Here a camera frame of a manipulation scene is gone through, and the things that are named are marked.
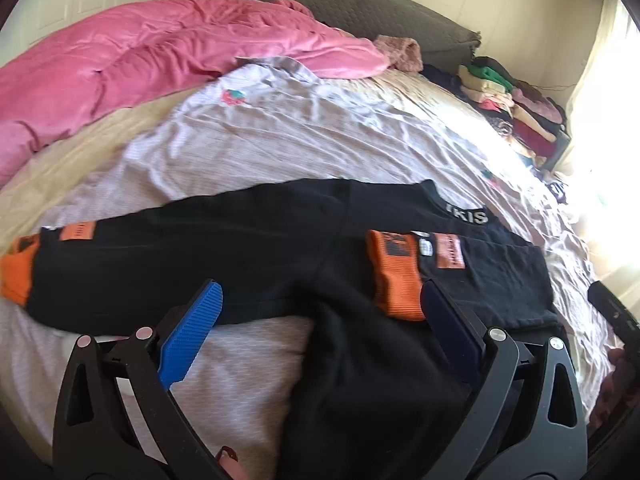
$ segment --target bed sheet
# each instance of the bed sheet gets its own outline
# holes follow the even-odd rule
[[[352,148],[350,153],[361,157],[360,166],[368,167],[363,174],[354,174],[344,153],[332,153],[318,145],[317,139],[307,139],[313,141],[314,148],[305,153],[308,157],[313,153],[313,157],[300,160],[297,169],[283,164],[278,156],[265,156],[264,151],[253,152],[247,159],[247,153],[225,150],[220,157],[212,150],[207,160],[208,155],[203,158],[190,152],[194,147],[185,139],[174,138],[179,132],[169,121],[148,136],[138,137],[139,150],[130,146],[68,195],[89,171],[109,158],[117,145],[153,126],[174,103],[183,100],[183,93],[121,110],[75,138],[45,150],[0,194],[0,209],[9,212],[0,219],[0,248],[4,250],[12,238],[30,232],[36,225],[104,218],[189,194],[222,192],[260,181],[302,176],[364,180],[363,175],[369,176],[371,168],[380,172],[375,178],[385,182],[433,178],[450,202],[468,208],[484,203],[511,230],[544,248],[556,307],[570,333],[583,405],[588,412],[600,381],[609,371],[603,349],[612,346],[614,339],[604,320],[586,303],[586,287],[593,280],[586,247],[571,231],[546,188],[524,170],[479,114],[420,76],[387,71],[370,80],[338,80],[332,84],[382,99],[394,109],[428,123],[432,132],[427,139],[430,149],[415,157],[414,167],[387,161],[385,168],[385,156],[375,142],[358,142],[353,149],[353,139],[338,140],[341,146]],[[388,134],[398,136],[397,132]],[[291,140],[305,142],[303,135]],[[411,139],[392,140],[412,145]],[[180,154],[186,158],[176,164]],[[330,165],[327,161],[338,163]],[[203,175],[205,162],[216,167]],[[499,189],[482,176],[485,170],[494,174]],[[131,171],[138,178],[132,178]],[[114,178],[105,179],[105,174]],[[43,211],[54,204],[41,218]],[[211,449],[222,444],[236,447],[252,478],[273,475],[279,427],[287,411],[290,388],[299,375],[309,330],[308,320],[295,317],[216,328],[187,380],[173,390],[203,441]],[[0,303],[0,400],[44,458],[50,455],[56,396],[75,338],[38,325],[7,301]],[[269,355],[271,359],[259,367],[246,365],[254,364],[257,355]],[[145,449],[159,456],[135,400],[125,397]]]

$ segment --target curtain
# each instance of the curtain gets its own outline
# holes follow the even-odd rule
[[[556,170],[568,175],[576,232],[598,277],[640,318],[640,32],[620,0],[604,0],[567,113],[573,142]]]

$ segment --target bed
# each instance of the bed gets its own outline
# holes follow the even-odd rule
[[[443,70],[455,70],[478,46],[477,34],[409,0],[343,0],[350,4],[340,9],[329,4],[332,0],[297,1],[319,20],[357,36],[413,36],[424,61]],[[367,13],[375,20],[364,18]],[[394,20],[399,14],[410,19]],[[233,78],[233,72],[225,77]],[[357,92],[380,113],[420,121],[428,136],[400,139],[400,133],[389,132],[382,140],[357,139],[354,149],[353,136],[347,134],[335,132],[332,143],[322,143],[301,133],[295,139],[299,149],[291,156],[273,154],[282,142],[274,132],[260,142],[234,136],[229,146],[206,135],[181,137],[176,124],[218,83],[121,108],[33,157],[0,192],[2,252],[15,237],[41,226],[108,218],[263,182],[309,177],[412,183],[431,178],[446,200],[468,208],[485,204],[510,230],[543,248],[554,304],[572,344],[583,408],[585,414],[591,411],[609,372],[606,350],[615,340],[586,301],[594,281],[586,246],[545,186],[482,116],[420,75],[386,70],[324,84],[328,95],[339,92],[348,100]],[[420,156],[390,160],[379,142],[399,139]],[[273,477],[280,426],[310,329],[310,322],[299,317],[215,328],[187,379],[172,389],[204,443],[212,450],[232,446],[251,478]],[[50,460],[57,393],[77,336],[40,325],[0,299],[0,401],[45,460]],[[126,382],[121,388],[145,451],[160,458]]]

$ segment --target pink blanket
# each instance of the pink blanket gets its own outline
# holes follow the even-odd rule
[[[290,56],[325,78],[381,73],[369,40],[286,5],[154,0],[60,30],[0,69],[0,187],[48,144],[122,107],[204,83],[237,57]]]

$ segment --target gray headboard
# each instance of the gray headboard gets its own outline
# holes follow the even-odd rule
[[[425,64],[456,73],[471,62],[480,35],[411,0],[296,0],[316,20],[359,38],[377,35],[414,38]]]

